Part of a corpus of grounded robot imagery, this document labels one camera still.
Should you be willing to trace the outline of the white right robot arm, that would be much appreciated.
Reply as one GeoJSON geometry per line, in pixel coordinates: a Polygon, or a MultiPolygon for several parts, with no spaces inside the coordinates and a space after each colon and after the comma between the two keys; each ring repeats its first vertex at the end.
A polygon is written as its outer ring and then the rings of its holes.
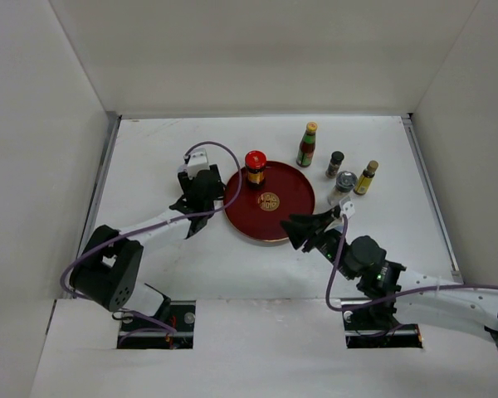
{"type": "Polygon", "coordinates": [[[327,308],[349,318],[374,340],[413,324],[428,324],[493,342],[498,348],[498,286],[461,284],[420,274],[388,260],[372,237],[346,240],[349,219],[336,206],[317,215],[291,215],[281,228],[296,250],[318,251],[331,264],[327,308]]]}

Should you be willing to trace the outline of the left robot arm base mount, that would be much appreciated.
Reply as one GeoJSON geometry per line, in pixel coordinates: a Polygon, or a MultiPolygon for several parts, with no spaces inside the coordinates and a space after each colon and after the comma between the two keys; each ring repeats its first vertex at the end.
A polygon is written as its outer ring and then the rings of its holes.
{"type": "Polygon", "coordinates": [[[156,319],[175,332],[129,312],[113,313],[112,318],[120,323],[116,347],[125,350],[193,349],[196,309],[195,301],[173,301],[160,309],[156,319]]]}

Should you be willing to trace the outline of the right robot arm base mount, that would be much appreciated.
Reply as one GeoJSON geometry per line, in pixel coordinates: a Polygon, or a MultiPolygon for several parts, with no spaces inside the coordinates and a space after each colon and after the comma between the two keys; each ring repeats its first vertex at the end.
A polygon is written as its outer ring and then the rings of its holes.
{"type": "Polygon", "coordinates": [[[395,312],[379,306],[353,309],[365,300],[343,301],[344,340],[348,349],[422,349],[422,334],[416,323],[400,323],[395,312]]]}

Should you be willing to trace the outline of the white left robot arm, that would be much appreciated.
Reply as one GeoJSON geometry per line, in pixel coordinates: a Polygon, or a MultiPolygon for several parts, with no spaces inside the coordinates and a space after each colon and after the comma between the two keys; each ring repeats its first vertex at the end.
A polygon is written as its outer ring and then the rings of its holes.
{"type": "Polygon", "coordinates": [[[206,166],[190,177],[178,174],[183,195],[159,216],[136,226],[117,230],[97,227],[84,249],[90,253],[75,265],[68,277],[71,289],[110,312],[141,313],[151,330],[165,328],[170,299],[152,286],[138,281],[139,267],[148,255],[204,228],[223,199],[225,185],[217,165],[206,166]]]}

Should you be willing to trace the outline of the red lid chili sauce jar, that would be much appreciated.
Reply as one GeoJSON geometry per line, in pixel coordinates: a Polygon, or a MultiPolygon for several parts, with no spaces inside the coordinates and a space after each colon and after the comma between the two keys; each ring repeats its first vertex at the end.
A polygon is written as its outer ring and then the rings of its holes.
{"type": "Polygon", "coordinates": [[[244,158],[246,181],[249,187],[258,189],[265,183],[266,155],[258,150],[248,152],[244,158]]]}

